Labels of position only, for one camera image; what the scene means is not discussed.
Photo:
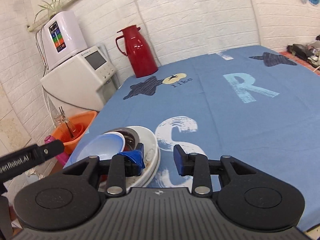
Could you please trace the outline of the white silver-rimmed plate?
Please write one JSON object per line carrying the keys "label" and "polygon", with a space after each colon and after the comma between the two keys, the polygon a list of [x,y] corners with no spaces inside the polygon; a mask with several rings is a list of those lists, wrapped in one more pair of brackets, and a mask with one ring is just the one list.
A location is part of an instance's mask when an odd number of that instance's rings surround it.
{"label": "white silver-rimmed plate", "polygon": [[137,177],[126,178],[126,187],[146,187],[154,178],[160,163],[160,152],[157,140],[153,132],[142,126],[129,126],[134,129],[144,144],[144,164],[142,174]]}

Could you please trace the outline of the stainless steel bowl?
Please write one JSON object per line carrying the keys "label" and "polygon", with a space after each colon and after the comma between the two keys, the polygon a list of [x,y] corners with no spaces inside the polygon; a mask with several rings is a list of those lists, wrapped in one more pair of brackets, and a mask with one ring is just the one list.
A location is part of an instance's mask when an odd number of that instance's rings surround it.
{"label": "stainless steel bowl", "polygon": [[108,132],[118,132],[123,135],[125,139],[124,151],[132,151],[136,148],[137,144],[140,143],[140,138],[138,133],[129,127],[119,127],[111,129]]}

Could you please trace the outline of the blue plastic bowl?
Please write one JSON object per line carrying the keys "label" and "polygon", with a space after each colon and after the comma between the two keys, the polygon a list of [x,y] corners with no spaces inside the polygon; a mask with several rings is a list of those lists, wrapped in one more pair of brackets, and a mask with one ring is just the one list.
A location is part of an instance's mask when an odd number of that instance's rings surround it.
{"label": "blue plastic bowl", "polygon": [[78,143],[64,167],[93,155],[98,156],[100,160],[109,160],[115,154],[123,152],[124,147],[125,138],[119,132],[97,135],[88,142]]}

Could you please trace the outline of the white crumpled cloth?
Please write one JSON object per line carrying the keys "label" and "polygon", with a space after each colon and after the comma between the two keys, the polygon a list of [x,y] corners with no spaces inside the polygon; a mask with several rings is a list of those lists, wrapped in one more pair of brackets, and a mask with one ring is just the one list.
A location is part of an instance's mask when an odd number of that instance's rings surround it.
{"label": "white crumpled cloth", "polygon": [[27,170],[25,176],[28,184],[37,182],[45,177],[43,168],[40,165]]}

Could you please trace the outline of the pink water bottle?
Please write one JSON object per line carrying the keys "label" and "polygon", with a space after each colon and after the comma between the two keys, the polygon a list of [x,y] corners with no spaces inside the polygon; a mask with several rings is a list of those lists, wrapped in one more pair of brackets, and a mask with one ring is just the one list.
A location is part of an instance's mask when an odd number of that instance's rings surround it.
{"label": "pink water bottle", "polygon": [[[45,144],[49,144],[53,141],[56,141],[56,139],[52,136],[52,135],[48,135],[45,137],[44,139],[44,143]],[[62,148],[58,148],[58,149],[54,149],[54,154],[55,154],[55,158],[57,159],[57,161],[62,165],[65,166],[68,159],[69,159],[69,155],[65,152],[65,150],[62,151]]]}

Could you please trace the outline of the orange plastic basin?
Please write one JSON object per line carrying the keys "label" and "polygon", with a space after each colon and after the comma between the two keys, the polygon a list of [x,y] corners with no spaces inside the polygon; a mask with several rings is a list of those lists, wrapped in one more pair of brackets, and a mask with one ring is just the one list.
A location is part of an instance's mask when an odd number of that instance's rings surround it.
{"label": "orange plastic basin", "polygon": [[63,123],[54,130],[51,135],[63,142],[66,154],[72,154],[85,132],[88,132],[88,128],[97,114],[96,111],[88,111],[68,117],[67,124]]}

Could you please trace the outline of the glass bottle with sticks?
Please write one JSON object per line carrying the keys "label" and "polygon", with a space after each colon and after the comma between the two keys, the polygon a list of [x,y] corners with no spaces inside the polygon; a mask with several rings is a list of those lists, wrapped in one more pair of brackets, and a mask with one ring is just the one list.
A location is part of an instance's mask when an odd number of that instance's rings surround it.
{"label": "glass bottle with sticks", "polygon": [[59,113],[54,117],[54,121],[62,132],[68,132],[71,139],[75,138],[76,127],[66,116],[62,106],[59,107]]}

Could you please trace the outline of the blue patterned tablecloth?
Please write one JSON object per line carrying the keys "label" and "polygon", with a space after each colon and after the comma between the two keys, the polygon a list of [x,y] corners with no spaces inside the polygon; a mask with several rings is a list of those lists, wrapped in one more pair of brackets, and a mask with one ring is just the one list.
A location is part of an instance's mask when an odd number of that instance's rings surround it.
{"label": "blue patterned tablecloth", "polygon": [[173,148],[231,155],[303,194],[300,230],[319,224],[319,76],[262,46],[206,54],[129,77],[97,115],[71,156],[109,130],[143,126],[161,152],[151,187],[191,187]]}

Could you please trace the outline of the white screen appliance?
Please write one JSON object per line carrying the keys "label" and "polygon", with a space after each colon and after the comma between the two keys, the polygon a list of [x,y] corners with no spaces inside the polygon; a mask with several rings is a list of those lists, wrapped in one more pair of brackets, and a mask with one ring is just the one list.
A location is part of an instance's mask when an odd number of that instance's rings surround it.
{"label": "white screen appliance", "polygon": [[41,79],[48,98],[67,116],[99,112],[120,87],[117,70],[97,46],[58,65]]}

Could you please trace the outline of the red thermos jug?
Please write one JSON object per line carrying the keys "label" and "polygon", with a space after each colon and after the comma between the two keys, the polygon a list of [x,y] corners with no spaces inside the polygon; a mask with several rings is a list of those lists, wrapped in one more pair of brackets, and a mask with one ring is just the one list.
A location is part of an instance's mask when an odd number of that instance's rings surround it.
{"label": "red thermos jug", "polygon": [[[118,50],[129,58],[136,78],[149,76],[158,70],[151,49],[139,31],[140,27],[131,25],[118,31],[123,34],[115,39]],[[122,51],[118,45],[118,40],[121,38],[124,39],[125,51]]]}

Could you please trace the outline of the white water purifier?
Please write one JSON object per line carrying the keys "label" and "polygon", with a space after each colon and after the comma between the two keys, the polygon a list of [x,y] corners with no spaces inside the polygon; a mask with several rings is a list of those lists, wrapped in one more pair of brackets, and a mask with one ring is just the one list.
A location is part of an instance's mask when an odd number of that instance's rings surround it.
{"label": "white water purifier", "polygon": [[48,72],[88,48],[73,11],[53,16],[35,35],[36,45]]}

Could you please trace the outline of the clutter on side table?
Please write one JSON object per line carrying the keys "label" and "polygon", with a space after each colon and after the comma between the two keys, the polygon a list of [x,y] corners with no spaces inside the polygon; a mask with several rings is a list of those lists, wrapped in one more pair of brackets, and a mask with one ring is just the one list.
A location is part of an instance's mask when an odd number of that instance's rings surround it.
{"label": "clutter on side table", "polygon": [[318,35],[314,41],[308,43],[307,45],[288,45],[287,52],[311,64],[315,68],[315,72],[316,70],[319,70],[319,43],[320,38]]}

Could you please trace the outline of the potted spider plant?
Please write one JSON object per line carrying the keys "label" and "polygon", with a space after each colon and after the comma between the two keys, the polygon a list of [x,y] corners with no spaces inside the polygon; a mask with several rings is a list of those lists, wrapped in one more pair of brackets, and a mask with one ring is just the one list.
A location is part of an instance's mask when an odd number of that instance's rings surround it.
{"label": "potted spider plant", "polygon": [[55,16],[58,12],[61,11],[61,0],[50,0],[45,1],[42,0],[42,4],[38,5],[41,9],[36,13],[35,17],[34,17],[34,23],[36,22],[38,16],[42,13],[42,12],[46,12],[47,13],[47,18],[51,19],[53,16]]}

